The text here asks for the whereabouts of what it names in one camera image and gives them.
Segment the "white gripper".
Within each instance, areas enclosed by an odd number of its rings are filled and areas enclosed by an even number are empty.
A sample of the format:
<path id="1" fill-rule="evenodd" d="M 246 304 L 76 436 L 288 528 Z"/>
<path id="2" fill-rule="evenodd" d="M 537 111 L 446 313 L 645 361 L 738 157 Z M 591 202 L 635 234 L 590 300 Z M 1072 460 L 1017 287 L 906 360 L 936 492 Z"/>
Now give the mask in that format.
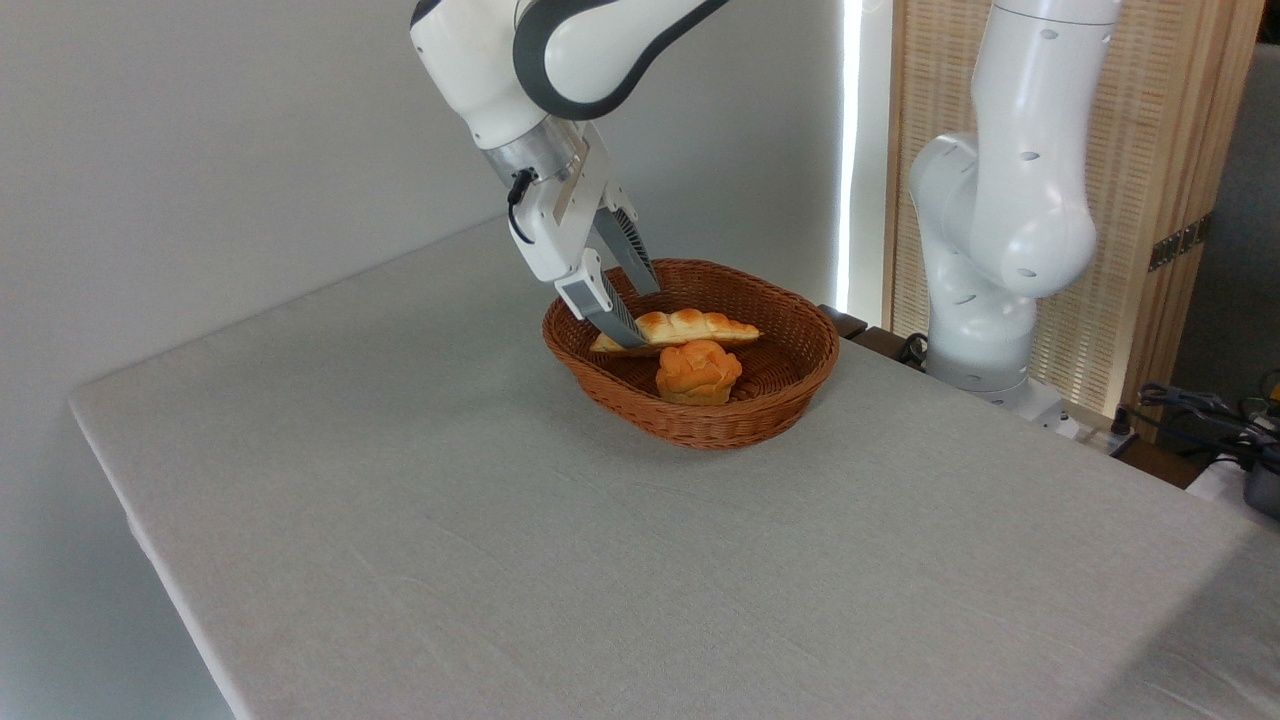
<path id="1" fill-rule="evenodd" d="M 602 270 L 590 229 L 600 236 L 635 292 L 660 291 L 636 224 L 636 211 L 613 176 L 612 156 L 595 126 L 575 126 L 568 164 L 539 178 L 515 209 L 516 237 L 532 274 L 553 283 L 567 307 L 623 348 L 648 346 L 630 310 Z"/>

